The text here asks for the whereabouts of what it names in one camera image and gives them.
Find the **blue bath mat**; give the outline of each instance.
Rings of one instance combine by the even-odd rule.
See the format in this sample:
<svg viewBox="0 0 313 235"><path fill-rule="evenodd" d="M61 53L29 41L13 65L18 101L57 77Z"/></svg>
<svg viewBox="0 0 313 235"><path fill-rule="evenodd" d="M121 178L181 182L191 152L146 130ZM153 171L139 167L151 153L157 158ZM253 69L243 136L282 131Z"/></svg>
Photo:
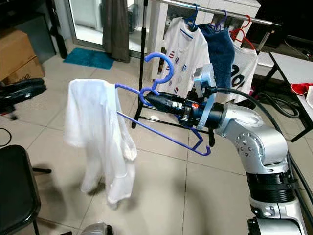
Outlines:
<svg viewBox="0 0 313 235"><path fill-rule="evenodd" d="M114 60L101 51L75 48L63 62L109 70Z"/></svg>

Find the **tiled floor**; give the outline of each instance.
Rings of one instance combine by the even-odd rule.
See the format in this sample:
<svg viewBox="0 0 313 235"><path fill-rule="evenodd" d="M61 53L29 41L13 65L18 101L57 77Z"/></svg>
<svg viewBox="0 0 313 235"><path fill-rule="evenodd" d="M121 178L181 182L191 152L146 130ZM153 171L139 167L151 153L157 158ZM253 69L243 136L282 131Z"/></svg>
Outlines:
<svg viewBox="0 0 313 235"><path fill-rule="evenodd" d="M110 70L102 70L66 64L56 55L44 63L44 68L48 90L16 106L19 120L0 117L0 127L12 132L12 143L27 149L32 165L53 171L36 176L42 202L39 214L42 235L69 230L80 234L87 225L98 221L111 224L117 235L247 234L246 220L252 214L245 171L234 146L217 136L212 154L203 157L141 127L131 129L127 122L138 148L132 197L113 211L106 205L103 187L94 194L82 193L79 186L85 152L62 140L67 84L74 78L91 77L137 88L139 60L132 58L129 64L114 62ZM136 96L126 91L119 93L123 112L133 116ZM267 107L288 140L303 128L298 120L285 118ZM175 121L156 111L144 110L143 114ZM141 121L183 143L195 143L194 135L187 130ZM313 188L313 134L288 145ZM18 234L33 234L32 227Z"/></svg>

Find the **red cloth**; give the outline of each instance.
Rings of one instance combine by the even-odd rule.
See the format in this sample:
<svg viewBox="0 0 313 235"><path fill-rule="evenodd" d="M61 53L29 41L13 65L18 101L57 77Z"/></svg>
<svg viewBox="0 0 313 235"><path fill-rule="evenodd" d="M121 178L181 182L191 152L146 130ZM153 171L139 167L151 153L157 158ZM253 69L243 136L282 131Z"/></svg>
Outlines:
<svg viewBox="0 0 313 235"><path fill-rule="evenodd" d="M301 84L290 84L291 90L298 94L298 95L304 95L308 92L309 86L313 86L313 83L301 83Z"/></svg>

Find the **white table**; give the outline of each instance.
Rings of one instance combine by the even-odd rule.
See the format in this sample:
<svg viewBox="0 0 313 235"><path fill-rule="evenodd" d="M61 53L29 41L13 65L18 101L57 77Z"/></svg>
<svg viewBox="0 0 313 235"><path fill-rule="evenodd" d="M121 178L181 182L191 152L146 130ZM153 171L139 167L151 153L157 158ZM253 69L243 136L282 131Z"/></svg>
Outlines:
<svg viewBox="0 0 313 235"><path fill-rule="evenodd" d="M277 70L288 85L290 83L313 83L313 62L272 52L269 55L274 62L274 66L266 75L264 84L270 80ZM307 104L304 95L297 95L296 97L305 130L294 137L291 142L297 141L313 129L313 109Z"/></svg>

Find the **black chair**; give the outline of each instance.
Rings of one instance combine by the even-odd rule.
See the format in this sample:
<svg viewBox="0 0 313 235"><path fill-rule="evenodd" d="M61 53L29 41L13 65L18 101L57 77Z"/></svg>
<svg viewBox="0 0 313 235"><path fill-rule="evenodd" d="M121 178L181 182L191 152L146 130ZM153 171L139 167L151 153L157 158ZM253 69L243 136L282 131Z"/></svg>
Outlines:
<svg viewBox="0 0 313 235"><path fill-rule="evenodd" d="M50 173L49 169L38 169ZM19 145L0 149L0 235L13 234L33 223L39 235L36 217L40 198L26 150Z"/></svg>

